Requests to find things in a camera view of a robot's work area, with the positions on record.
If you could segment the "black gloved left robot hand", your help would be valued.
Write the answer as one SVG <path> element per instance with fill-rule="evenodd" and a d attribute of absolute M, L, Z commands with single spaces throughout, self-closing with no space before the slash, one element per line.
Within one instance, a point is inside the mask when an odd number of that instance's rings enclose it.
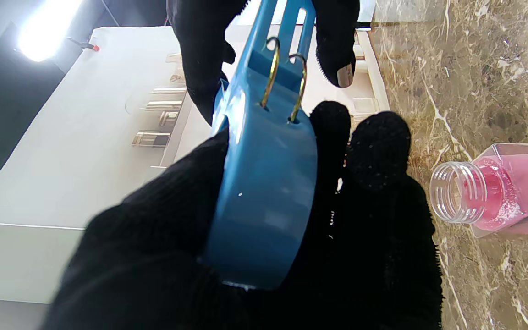
<path fill-rule="evenodd" d="M 94 217 L 42 330 L 440 330 L 442 275 L 431 211 L 407 175 L 411 134 L 392 111 L 350 131 L 321 102 L 315 201 L 275 291 L 222 284 L 198 263 L 228 150 L 224 131 Z"/>

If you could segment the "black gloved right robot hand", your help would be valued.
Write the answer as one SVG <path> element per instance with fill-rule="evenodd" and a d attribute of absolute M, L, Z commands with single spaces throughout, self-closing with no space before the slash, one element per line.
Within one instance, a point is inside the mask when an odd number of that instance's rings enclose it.
<path fill-rule="evenodd" d="M 208 125 L 212 125 L 215 97 L 223 63 L 235 62 L 226 29 L 242 13 L 246 0 L 168 0 L 167 16 L 180 44 L 189 96 Z M 353 82 L 354 32 L 360 13 L 358 0 L 314 0 L 317 24 L 316 57 L 325 78 L 347 88 Z"/>

